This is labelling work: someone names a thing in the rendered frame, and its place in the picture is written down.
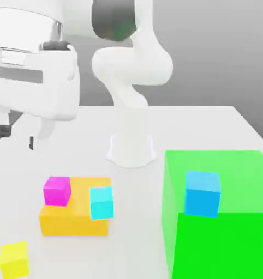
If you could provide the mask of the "small magenta cube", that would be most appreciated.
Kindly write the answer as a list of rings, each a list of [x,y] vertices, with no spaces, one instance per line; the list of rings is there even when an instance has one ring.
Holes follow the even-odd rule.
[[[69,177],[50,176],[43,187],[45,205],[66,207],[71,197]]]

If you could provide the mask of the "small yellow cube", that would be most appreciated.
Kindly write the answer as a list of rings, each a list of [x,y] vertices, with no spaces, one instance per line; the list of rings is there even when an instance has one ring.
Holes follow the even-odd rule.
[[[29,275],[29,254],[26,241],[1,246],[0,270],[3,279],[16,279]]]

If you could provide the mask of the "small blue cube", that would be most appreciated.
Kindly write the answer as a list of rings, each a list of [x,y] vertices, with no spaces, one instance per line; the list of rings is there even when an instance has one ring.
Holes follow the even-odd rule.
[[[221,196],[218,173],[186,172],[184,213],[186,215],[216,218]]]

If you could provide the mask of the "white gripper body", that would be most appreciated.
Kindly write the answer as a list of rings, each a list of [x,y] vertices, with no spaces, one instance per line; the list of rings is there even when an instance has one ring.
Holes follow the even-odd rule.
[[[42,83],[0,78],[0,106],[56,121],[77,115],[80,75],[71,44],[43,44],[38,53],[3,50],[0,68],[40,72]]]

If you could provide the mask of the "large green box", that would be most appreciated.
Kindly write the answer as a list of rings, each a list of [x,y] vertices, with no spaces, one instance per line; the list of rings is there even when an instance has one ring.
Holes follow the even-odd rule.
[[[263,279],[263,153],[168,150],[162,228],[169,279]],[[186,172],[218,173],[216,218],[186,215]]]

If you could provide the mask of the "small cyan cube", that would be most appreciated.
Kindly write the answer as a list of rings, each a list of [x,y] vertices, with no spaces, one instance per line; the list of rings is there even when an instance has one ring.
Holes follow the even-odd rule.
[[[108,220],[114,218],[112,187],[92,187],[89,190],[91,219]]]

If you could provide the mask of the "large orange box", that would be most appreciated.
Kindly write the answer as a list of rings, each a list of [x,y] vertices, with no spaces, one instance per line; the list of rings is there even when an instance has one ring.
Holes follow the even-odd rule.
[[[108,220],[91,220],[89,189],[111,185],[109,177],[72,177],[67,206],[43,206],[40,228],[43,236],[107,236]]]

